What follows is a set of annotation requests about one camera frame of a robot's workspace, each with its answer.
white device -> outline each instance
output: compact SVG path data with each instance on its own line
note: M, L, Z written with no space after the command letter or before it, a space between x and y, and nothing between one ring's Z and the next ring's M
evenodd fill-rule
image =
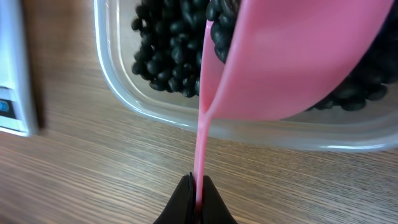
M37 132L20 0L0 0L0 131Z

plastic container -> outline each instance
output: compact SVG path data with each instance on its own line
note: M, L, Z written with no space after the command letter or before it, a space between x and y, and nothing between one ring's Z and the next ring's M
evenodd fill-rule
M198 97L157 92L131 72L140 36L131 30L140 0L94 0L95 33L104 77L130 109L166 124L197 130ZM303 112L282 121L215 120L210 136L251 144L318 151L375 151L398 145L398 87L355 112L334 108Z

wood grain surface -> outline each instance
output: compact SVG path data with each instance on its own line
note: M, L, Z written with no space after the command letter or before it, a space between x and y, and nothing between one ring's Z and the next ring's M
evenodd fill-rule
M92 0L25 0L45 129L0 133L0 223L152 223L195 135L109 90ZM206 174L239 223L398 223L398 152L298 152L210 139Z

kitchen scale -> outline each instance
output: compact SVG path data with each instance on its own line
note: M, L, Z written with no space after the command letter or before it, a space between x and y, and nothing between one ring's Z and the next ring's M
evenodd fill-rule
M17 0L0 0L0 131L25 137L37 132L22 5Z

pink measuring cup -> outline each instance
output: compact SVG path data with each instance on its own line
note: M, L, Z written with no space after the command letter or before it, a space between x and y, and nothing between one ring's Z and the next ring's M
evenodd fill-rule
M211 120L278 120L327 96L377 36L393 0L242 0L226 64L207 22L194 176L200 209Z

